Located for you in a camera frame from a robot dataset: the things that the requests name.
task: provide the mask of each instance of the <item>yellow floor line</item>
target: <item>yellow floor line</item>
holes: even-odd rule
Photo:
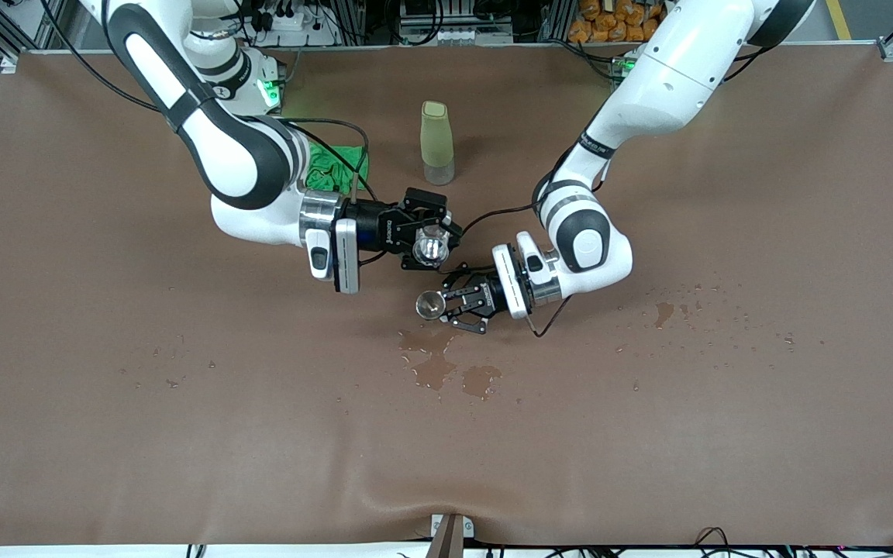
[[[829,15],[833,18],[836,36],[840,38],[840,41],[851,41],[853,36],[850,35],[850,28],[846,27],[846,17],[843,15],[840,0],[826,0],[826,6],[829,6]]]

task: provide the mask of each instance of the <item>brown tabletop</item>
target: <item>brown tabletop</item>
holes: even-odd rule
[[[287,110],[361,124],[390,201],[424,186],[419,106],[446,102],[438,191],[464,223],[528,202],[606,96],[556,47],[386,49],[304,54]],[[613,163],[629,278],[543,339],[424,328],[436,276],[386,257],[333,293],[298,248],[213,225],[163,118],[22,57],[0,77],[0,544],[402,539],[435,512],[492,543],[893,543],[893,64],[781,47]],[[489,219],[453,261],[522,229],[546,237]]]

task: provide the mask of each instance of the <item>brown table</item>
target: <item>brown table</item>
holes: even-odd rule
[[[306,53],[288,113],[366,128],[391,200],[424,184],[419,105],[446,102],[467,222],[527,202],[606,96],[559,49]],[[423,328],[435,276],[386,257],[334,294],[300,250],[216,229],[162,118],[22,57],[0,78],[0,544],[346,543],[454,511],[493,543],[893,543],[893,64],[774,50],[627,143],[599,198],[628,279],[543,339]],[[545,238],[489,219],[457,261],[520,229]],[[429,356],[402,347],[449,338],[456,370],[415,384]]]

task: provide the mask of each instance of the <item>liquid spill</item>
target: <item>liquid spill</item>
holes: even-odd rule
[[[663,329],[664,322],[670,320],[671,315],[674,315],[674,305],[662,301],[662,303],[657,305],[657,313],[660,315],[658,315],[657,320],[653,325],[655,325],[657,329]]]
[[[432,354],[425,363],[416,364],[412,368],[415,374],[415,385],[421,385],[423,388],[440,391],[447,375],[457,369],[454,363],[447,363],[447,359],[443,354]]]
[[[485,401],[494,393],[491,382],[502,377],[502,372],[496,367],[471,367],[464,371],[464,393],[481,397]]]
[[[398,335],[402,338],[398,342],[398,349],[412,350],[412,352],[425,354],[444,354],[454,338],[457,338],[456,329],[444,329],[440,332],[407,332],[402,329]]]

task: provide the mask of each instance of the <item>green cloth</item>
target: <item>green cloth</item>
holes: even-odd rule
[[[340,153],[343,159],[347,159],[351,165],[357,165],[362,147],[334,146],[333,151]],[[360,167],[360,176],[367,180],[367,169],[370,161],[364,160]],[[353,170],[348,169],[340,159],[336,159],[333,153],[318,144],[309,144],[309,175],[305,177],[305,187],[309,190],[335,191],[340,189],[341,194],[350,194],[350,185],[353,183]],[[364,186],[357,181],[357,190],[364,190]]]

